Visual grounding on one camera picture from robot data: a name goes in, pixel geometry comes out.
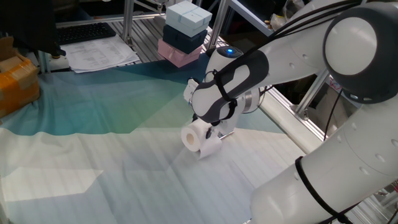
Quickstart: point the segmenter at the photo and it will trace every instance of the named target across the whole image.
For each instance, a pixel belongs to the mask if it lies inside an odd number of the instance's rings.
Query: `stacked boxes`
[[[211,13],[183,1],[167,8],[158,53],[178,68],[199,58]]]

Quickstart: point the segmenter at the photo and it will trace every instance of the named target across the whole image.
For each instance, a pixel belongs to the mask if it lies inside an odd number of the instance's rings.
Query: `dark blue box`
[[[163,28],[163,41],[186,54],[192,53],[195,49],[201,46],[205,42],[206,35],[207,30],[202,31],[193,37],[189,37],[169,25],[166,25]]]

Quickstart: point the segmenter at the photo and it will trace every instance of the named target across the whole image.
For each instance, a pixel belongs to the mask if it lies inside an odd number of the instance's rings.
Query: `cardboard box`
[[[211,15],[210,12],[183,1],[167,8],[166,24],[193,37],[208,27]]]
[[[186,54],[192,53],[201,46],[205,41],[206,35],[207,30],[203,30],[199,34],[189,37],[169,25],[163,28],[163,41]]]
[[[198,47],[192,53],[186,54],[179,49],[170,46],[162,39],[159,39],[157,52],[161,56],[172,62],[175,66],[180,68],[190,62],[193,62],[194,60],[197,60],[199,58],[201,50],[202,46]]]
[[[0,118],[40,96],[39,69],[12,48],[13,42],[12,37],[0,39]]]

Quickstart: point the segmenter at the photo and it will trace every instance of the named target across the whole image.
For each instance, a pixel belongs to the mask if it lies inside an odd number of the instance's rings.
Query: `light blue box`
[[[166,24],[193,37],[205,30],[212,14],[188,1],[183,1],[166,10]]]

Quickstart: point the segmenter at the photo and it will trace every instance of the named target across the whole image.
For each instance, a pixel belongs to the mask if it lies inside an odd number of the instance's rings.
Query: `pink box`
[[[165,43],[162,39],[159,39],[157,45],[157,52],[161,56],[172,62],[178,68],[198,59],[202,50],[202,46],[199,46],[192,53],[186,54],[181,50],[176,49],[175,47],[172,47],[169,44]]]

